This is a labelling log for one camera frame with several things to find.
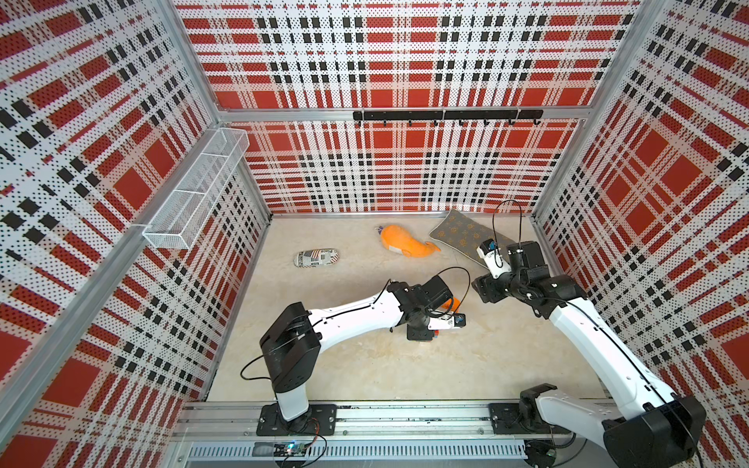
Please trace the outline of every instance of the marble floor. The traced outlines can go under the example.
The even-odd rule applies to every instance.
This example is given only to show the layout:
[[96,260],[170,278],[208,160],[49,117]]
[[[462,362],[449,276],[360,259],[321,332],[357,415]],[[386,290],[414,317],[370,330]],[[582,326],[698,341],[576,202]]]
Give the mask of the marble floor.
[[[476,217],[491,226],[491,218]],[[376,294],[388,278],[422,284],[443,268],[462,266],[471,279],[484,267],[437,243],[442,249],[427,258],[406,258],[385,250],[376,228],[398,224],[418,240],[441,219],[391,217],[358,219],[283,219],[270,225],[247,294],[219,364],[209,401],[273,399],[268,380],[244,381],[240,369],[261,351],[258,340],[291,303],[307,309],[339,306]],[[518,219],[497,217],[497,231],[513,239]],[[524,219],[523,240],[534,240]],[[306,249],[334,248],[337,264],[296,268],[294,254]],[[442,274],[460,298],[467,287],[463,270]],[[517,398],[521,390],[552,383],[580,398],[603,398],[593,370],[565,336],[529,306],[508,298],[484,304],[471,289],[461,307],[467,325],[443,331],[429,343],[406,340],[405,326],[359,335],[318,358],[307,382],[310,400],[451,400]],[[267,376],[263,360],[246,376]]]

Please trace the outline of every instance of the plaid wall panel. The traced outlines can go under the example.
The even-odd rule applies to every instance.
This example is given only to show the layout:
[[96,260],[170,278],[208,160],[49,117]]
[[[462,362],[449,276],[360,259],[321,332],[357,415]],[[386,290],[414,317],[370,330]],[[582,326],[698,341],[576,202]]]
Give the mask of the plaid wall panel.
[[0,384],[206,127],[156,15],[0,4]]
[[234,124],[247,129],[246,158],[274,213],[483,211],[507,198],[530,212],[576,125]]
[[234,175],[195,248],[145,249],[0,467],[158,467],[182,403],[207,393],[263,229]]
[[670,1],[541,221],[601,315],[749,454],[749,4]]
[[174,3],[224,109],[586,105],[640,4]]

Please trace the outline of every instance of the orange plush toy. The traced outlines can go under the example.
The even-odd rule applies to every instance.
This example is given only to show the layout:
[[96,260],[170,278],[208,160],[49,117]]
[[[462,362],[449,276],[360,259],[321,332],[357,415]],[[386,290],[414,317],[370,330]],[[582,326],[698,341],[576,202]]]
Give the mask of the orange plush toy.
[[382,245],[386,249],[403,254],[406,257],[428,257],[432,253],[440,251],[440,248],[431,242],[421,243],[414,239],[408,231],[400,226],[380,226],[377,230],[380,232]]

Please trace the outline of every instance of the wire mesh basket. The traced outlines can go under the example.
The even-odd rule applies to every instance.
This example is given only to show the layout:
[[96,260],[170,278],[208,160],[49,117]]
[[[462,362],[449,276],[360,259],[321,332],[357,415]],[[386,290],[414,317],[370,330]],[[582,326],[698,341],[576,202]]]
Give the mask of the wire mesh basket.
[[191,249],[249,147],[247,133],[218,129],[143,235],[158,249]]

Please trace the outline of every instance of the gray patterned pillow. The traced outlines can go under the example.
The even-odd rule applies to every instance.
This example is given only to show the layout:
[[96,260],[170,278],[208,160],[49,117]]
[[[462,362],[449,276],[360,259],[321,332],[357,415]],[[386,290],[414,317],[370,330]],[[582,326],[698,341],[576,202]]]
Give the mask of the gray patterned pillow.
[[[476,253],[476,248],[485,240],[493,239],[494,233],[491,231],[491,228],[480,225],[460,211],[450,210],[440,225],[429,233],[429,237],[439,240],[441,243],[452,247],[482,267],[486,267],[484,261]],[[504,247],[515,243],[515,241],[500,233],[497,233],[497,239],[494,240],[497,241],[497,245],[500,247],[502,258],[505,261],[509,261],[507,258],[507,249]]]

